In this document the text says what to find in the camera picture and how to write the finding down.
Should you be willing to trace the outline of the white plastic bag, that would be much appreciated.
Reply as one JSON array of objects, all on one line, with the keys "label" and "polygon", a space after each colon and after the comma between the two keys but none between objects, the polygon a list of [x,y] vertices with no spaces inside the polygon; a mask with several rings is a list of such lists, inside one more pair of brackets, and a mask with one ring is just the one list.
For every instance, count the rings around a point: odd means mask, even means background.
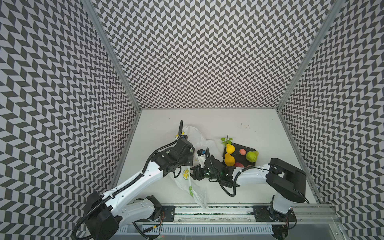
[{"label": "white plastic bag", "polygon": [[191,167],[181,167],[181,173],[178,177],[172,177],[176,185],[189,195],[189,198],[198,204],[201,208],[208,207],[208,194],[206,188],[200,187],[197,182],[204,178],[203,168],[205,167],[206,149],[209,149],[210,156],[222,161],[223,158],[219,152],[216,143],[213,140],[206,139],[203,134],[195,127],[183,127],[183,134],[187,135],[188,141],[193,144],[193,161]]}]

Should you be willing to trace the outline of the yellow fake pear with leaves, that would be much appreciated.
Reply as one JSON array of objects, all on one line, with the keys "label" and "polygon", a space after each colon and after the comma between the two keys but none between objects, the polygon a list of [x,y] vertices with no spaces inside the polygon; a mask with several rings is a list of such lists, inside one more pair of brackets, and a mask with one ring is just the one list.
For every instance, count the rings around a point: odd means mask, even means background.
[{"label": "yellow fake pear with leaves", "polygon": [[222,145],[225,146],[225,150],[227,154],[233,154],[236,150],[236,148],[232,144],[233,138],[230,138],[229,136],[226,136],[225,138],[221,138]]}]

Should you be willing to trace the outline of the red yellow fake mango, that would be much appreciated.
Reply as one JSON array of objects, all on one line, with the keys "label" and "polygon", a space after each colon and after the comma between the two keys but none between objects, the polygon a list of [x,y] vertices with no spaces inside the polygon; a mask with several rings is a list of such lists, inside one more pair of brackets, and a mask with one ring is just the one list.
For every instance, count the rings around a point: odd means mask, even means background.
[{"label": "red yellow fake mango", "polygon": [[243,165],[243,164],[241,164],[241,163],[238,163],[238,162],[236,162],[234,166],[235,166],[235,167],[239,167],[239,168],[243,168],[243,167],[244,167],[244,165]]}]

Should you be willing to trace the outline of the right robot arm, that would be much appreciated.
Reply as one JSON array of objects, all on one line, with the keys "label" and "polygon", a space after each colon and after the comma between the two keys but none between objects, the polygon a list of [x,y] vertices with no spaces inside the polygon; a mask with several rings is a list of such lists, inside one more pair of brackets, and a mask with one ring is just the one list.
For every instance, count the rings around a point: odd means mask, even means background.
[{"label": "right robot arm", "polygon": [[309,203],[306,198],[307,175],[301,169],[281,160],[272,158],[263,166],[228,167],[210,156],[205,166],[192,167],[191,177],[201,181],[219,183],[224,192],[235,197],[237,188],[245,185],[267,184],[277,193],[272,197],[268,206],[254,207],[252,215],[257,222],[295,221],[294,204]]}]

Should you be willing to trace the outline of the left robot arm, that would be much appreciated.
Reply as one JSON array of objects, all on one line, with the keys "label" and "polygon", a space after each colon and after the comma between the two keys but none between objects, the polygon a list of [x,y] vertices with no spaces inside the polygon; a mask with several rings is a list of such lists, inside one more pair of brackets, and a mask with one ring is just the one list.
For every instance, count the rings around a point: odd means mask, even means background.
[{"label": "left robot arm", "polygon": [[141,219],[157,220],[162,205],[154,196],[133,203],[144,189],[183,166],[193,164],[194,147],[186,135],[155,150],[143,169],[131,178],[106,191],[94,192],[87,197],[84,215],[77,221],[71,239],[79,240],[78,230],[86,225],[89,235],[86,240],[109,240],[124,224]]}]

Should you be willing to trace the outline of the black square tray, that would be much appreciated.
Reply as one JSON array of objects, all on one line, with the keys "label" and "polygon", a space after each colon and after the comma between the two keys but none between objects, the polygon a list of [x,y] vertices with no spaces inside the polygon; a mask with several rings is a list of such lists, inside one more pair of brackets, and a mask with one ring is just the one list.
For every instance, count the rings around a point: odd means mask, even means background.
[{"label": "black square tray", "polygon": [[226,144],[223,153],[223,165],[225,167],[248,167],[255,166],[259,152],[253,148],[239,144]]}]

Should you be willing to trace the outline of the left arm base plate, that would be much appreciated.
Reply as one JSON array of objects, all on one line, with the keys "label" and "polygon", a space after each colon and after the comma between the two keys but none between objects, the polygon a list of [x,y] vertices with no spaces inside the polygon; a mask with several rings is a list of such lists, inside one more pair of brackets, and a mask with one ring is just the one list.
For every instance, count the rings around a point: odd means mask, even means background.
[{"label": "left arm base plate", "polygon": [[173,222],[175,217],[175,206],[156,207],[150,220],[154,222]]}]

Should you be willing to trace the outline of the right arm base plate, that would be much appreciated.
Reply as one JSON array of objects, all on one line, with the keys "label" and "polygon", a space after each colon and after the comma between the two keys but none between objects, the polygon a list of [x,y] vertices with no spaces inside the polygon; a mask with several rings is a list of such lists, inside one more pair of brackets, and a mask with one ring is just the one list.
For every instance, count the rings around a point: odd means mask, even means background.
[{"label": "right arm base plate", "polygon": [[287,214],[281,214],[274,211],[271,206],[267,205],[253,206],[251,215],[255,217],[256,222],[294,223],[297,221],[293,211],[289,210]]}]

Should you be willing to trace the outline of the aluminium front rail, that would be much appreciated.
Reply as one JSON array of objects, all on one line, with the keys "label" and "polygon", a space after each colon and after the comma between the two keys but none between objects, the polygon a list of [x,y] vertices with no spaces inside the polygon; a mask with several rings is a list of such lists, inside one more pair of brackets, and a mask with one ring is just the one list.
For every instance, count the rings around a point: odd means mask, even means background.
[{"label": "aluminium front rail", "polygon": [[[264,204],[212,204],[203,209],[198,205],[176,204],[175,217],[173,222],[180,224],[220,224],[220,223],[259,223],[283,225],[279,222],[256,222],[255,217],[251,215],[253,206]],[[295,204],[290,208],[295,214],[296,224],[340,224],[341,220],[336,211],[329,204]]]}]

